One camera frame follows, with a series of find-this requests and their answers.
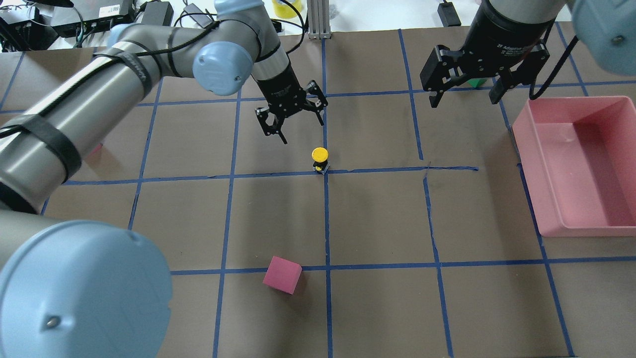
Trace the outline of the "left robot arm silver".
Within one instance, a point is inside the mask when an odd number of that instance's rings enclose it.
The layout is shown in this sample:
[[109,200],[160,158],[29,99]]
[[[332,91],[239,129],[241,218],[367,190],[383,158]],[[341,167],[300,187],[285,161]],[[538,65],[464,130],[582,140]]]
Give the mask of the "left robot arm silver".
[[252,77],[266,136],[327,99],[301,86],[261,0],[216,0],[204,29],[126,23],[106,50],[1,128],[1,356],[154,358],[172,276],[160,249],[127,229],[41,217],[40,206],[166,76],[220,96]]

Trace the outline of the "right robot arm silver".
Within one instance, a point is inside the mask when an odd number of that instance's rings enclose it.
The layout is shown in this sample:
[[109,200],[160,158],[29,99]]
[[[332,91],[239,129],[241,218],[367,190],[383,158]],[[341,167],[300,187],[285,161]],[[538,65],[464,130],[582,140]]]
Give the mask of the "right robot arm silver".
[[[550,58],[547,39],[558,13],[568,7],[574,37],[541,88],[538,74]],[[529,86],[538,99],[554,81],[577,43],[602,70],[635,75],[633,0],[482,0],[459,50],[437,45],[420,73],[432,108],[444,93],[472,79],[497,77],[489,97],[497,104],[508,90]]]

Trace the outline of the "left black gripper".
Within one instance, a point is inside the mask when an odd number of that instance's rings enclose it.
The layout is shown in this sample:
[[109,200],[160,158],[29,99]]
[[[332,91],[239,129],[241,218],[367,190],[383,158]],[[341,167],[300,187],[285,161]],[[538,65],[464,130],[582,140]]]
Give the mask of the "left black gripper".
[[328,101],[315,80],[303,87],[293,68],[288,67],[272,79],[256,80],[256,84],[267,102],[266,107],[256,109],[256,119],[264,135],[277,135],[287,145],[283,124],[286,118],[300,111],[315,113],[320,126],[324,127],[324,109]]

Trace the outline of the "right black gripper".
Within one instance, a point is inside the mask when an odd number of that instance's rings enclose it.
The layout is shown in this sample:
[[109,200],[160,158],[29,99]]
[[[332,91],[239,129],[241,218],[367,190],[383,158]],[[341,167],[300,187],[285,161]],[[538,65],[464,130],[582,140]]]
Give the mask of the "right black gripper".
[[550,58],[542,36],[551,25],[552,9],[536,0],[482,1],[463,46],[437,45],[420,72],[431,108],[469,79],[499,77],[489,91],[493,105],[509,89],[534,82]]

